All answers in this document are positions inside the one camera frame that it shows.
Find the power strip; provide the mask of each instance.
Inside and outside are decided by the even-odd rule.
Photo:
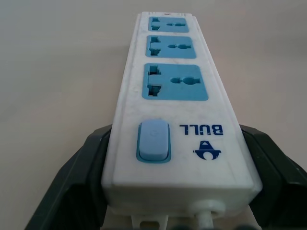
[[[262,184],[194,16],[138,15],[102,186],[115,214],[158,221],[236,215]]]

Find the blue socket panel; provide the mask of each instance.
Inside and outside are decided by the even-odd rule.
[[[198,66],[158,63],[144,66],[142,97],[149,100],[208,100]]]
[[[146,56],[151,58],[196,58],[192,39],[183,36],[147,36]]]
[[[149,31],[187,33],[189,28],[184,18],[150,17]]]

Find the white surface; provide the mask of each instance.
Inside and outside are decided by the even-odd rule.
[[[150,17],[185,18],[188,33],[148,31]],[[149,35],[188,36],[196,58],[147,57]],[[207,101],[146,100],[142,97],[144,65],[147,63],[197,65],[200,67],[209,99]],[[170,127],[172,159],[148,164],[136,158],[138,128],[146,119],[163,119]],[[222,135],[185,135],[181,124],[216,124]],[[136,21],[122,87],[106,156],[102,185],[115,213],[125,215],[197,214],[213,209],[201,206],[189,213],[189,207],[206,200],[224,205],[223,217],[245,208],[261,190],[261,181],[244,142],[239,124],[221,84],[198,23],[191,14],[143,12]],[[194,150],[207,140],[220,156],[202,160]]]
[[[4,0],[0,229],[23,229],[59,168],[112,122],[142,11],[195,15],[239,123],[268,133],[307,169],[305,0]],[[249,210],[214,225],[247,222]],[[105,226],[131,219],[108,213]]]

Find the power switch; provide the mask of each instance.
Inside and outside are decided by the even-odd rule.
[[[163,161],[168,157],[169,128],[162,119],[150,119],[139,129],[139,155],[145,161]]]

